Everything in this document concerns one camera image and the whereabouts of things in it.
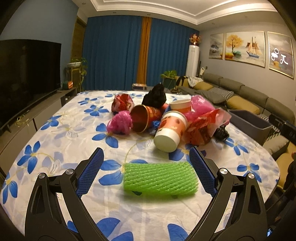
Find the orange speaker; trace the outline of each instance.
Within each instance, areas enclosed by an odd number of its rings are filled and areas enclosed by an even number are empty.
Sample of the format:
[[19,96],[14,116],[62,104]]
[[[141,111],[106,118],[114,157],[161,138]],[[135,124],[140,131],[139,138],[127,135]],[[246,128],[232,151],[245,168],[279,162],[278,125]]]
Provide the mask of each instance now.
[[63,83],[63,89],[64,90],[69,90],[73,87],[73,81],[67,81]]

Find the tv stand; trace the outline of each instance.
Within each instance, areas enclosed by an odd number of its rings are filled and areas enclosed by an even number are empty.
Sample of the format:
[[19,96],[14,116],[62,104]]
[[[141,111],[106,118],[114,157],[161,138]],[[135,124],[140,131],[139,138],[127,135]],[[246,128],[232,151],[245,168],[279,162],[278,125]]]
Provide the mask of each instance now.
[[0,172],[7,175],[18,154],[44,123],[77,95],[77,89],[57,91],[35,103],[25,112],[23,121],[14,121],[0,136]]

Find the blue mesh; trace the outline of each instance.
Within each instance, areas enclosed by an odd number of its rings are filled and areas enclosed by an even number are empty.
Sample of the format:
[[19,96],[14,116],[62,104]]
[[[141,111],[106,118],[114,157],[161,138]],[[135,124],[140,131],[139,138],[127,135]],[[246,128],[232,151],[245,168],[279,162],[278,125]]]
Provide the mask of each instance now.
[[217,193],[215,178],[205,164],[203,158],[195,148],[190,149],[189,158],[204,190],[206,193],[209,193],[212,197],[214,197]]
[[104,161],[104,152],[102,149],[99,149],[97,153],[90,160],[87,167],[84,169],[80,177],[78,178],[78,187],[76,190],[76,194],[79,198],[82,195],[87,194],[100,167]]

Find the pink mesh sponge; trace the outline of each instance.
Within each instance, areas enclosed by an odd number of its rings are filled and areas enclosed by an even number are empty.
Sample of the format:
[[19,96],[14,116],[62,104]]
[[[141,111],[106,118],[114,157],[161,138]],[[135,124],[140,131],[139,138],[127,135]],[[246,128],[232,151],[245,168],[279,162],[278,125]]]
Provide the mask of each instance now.
[[107,132],[114,134],[129,134],[131,128],[133,127],[133,122],[128,110],[122,110],[107,124]]

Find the picture frame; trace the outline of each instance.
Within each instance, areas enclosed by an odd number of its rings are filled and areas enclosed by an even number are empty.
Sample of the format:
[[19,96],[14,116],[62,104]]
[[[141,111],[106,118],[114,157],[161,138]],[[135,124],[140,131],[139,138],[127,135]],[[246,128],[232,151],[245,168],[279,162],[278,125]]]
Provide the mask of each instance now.
[[225,34],[210,35],[209,58],[223,59]]
[[267,32],[269,69],[294,79],[294,55],[291,37]]
[[229,61],[265,68],[266,46],[264,31],[226,33],[224,58]]

